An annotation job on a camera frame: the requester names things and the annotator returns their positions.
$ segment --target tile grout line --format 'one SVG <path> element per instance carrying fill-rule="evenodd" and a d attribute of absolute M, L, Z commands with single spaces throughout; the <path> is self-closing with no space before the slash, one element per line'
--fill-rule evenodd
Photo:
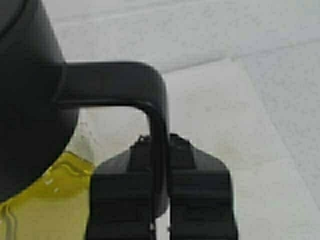
<path fill-rule="evenodd" d="M 277 135 L 279 136 L 279 138 L 280 138 L 283 146 L 286 148 L 287 152 L 289 153 L 289 156 L 290 156 L 290 158 L 291 158 L 291 160 L 292 160 L 292 163 L 294 164 L 294 167 L 295 167 L 298 175 L 300 176 L 300 178 L 301 178 L 301 180 L 302 180 L 302 182 L 303 182 L 303 185 L 304 185 L 305 188 L 308 190 L 310 196 L 311 196 L 312 199 L 313 199 L 314 204 L 317 206 L 317 209 L 318 209 L 318 211 L 320 212 L 320 205 L 317 203 L 315 196 L 313 195 L 312 191 L 311 191 L 310 188 L 308 187 L 305 178 L 304 178 L 304 177 L 301 175 L 301 173 L 299 172 L 299 170 L 298 170 L 298 168 L 297 168 L 297 163 L 296 163 L 296 161 L 295 161 L 295 158 L 293 157 L 292 151 L 289 150 L 287 144 L 286 144 L 285 141 L 284 141 L 284 137 L 283 137 L 281 134 L 279 134 L 279 129 L 278 129 L 278 127 L 277 127 L 277 126 L 275 125 L 275 123 L 272 121 L 270 112 L 267 110 L 267 108 L 266 108 L 266 106 L 265 106 L 265 104 L 264 104 L 264 102 L 263 102 L 263 100 L 262 100 L 262 98 L 261 98 L 261 95 L 258 93 L 258 90 L 257 90 L 257 88 L 255 87 L 255 85 L 254 85 L 254 83 L 253 83 L 252 76 L 250 75 L 248 69 L 242 64 L 240 58 L 235 59 L 234 61 L 240 63 L 241 67 L 245 70 L 246 74 L 248 75 L 248 78 L 249 78 L 249 80 L 250 80 L 251 87 L 253 88 L 254 93 L 255 93 L 257 99 L 260 101 L 260 103 L 261 103 L 261 105 L 262 105 L 262 108 L 263 108 L 263 111 L 266 113 L 266 116 L 267 116 L 267 118 L 268 118 L 268 121 L 271 123 L 271 125 L 272 125 L 273 128 L 275 129 L 275 131 L 276 131 Z"/>

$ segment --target black handle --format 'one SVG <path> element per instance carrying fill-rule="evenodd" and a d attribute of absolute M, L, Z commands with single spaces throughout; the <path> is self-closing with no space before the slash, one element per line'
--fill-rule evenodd
<path fill-rule="evenodd" d="M 168 207 L 166 166 L 170 152 L 167 91 L 161 75 L 138 62 L 67 63 L 53 101 L 64 109 L 129 106 L 147 115 L 154 209 L 156 215 L 164 213 Z"/>

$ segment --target white surface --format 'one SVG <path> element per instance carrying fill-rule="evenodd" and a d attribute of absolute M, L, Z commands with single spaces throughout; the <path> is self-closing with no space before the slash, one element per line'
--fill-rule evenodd
<path fill-rule="evenodd" d="M 73 61 L 140 60 L 168 72 L 320 38 L 318 0 L 45 2 Z"/>
<path fill-rule="evenodd" d="M 320 206 L 320 43 L 241 61 Z"/>

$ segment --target black kettle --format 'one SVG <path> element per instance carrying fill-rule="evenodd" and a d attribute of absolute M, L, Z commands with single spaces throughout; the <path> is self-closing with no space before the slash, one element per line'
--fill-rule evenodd
<path fill-rule="evenodd" d="M 0 203 L 54 169 L 79 108 L 129 106 L 145 112 L 150 136 L 92 172 L 84 238 L 154 239 L 155 219 L 169 197 L 171 238 L 238 238 L 230 173 L 217 158 L 169 134 L 166 86 L 153 67 L 67 63 L 40 0 L 3 0 L 0 76 Z M 0 212 L 8 216 L 10 208 Z M 5 231 L 19 231 L 10 218 Z M 29 224 L 32 231 L 35 223 Z M 20 240 L 15 233 L 6 238 Z"/>

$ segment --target cooking oil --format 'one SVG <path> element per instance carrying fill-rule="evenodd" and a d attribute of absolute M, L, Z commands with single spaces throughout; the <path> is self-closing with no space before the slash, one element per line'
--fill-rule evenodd
<path fill-rule="evenodd" d="M 93 171 L 91 162 L 62 153 L 31 186 L 0 203 L 0 240 L 83 240 Z"/>

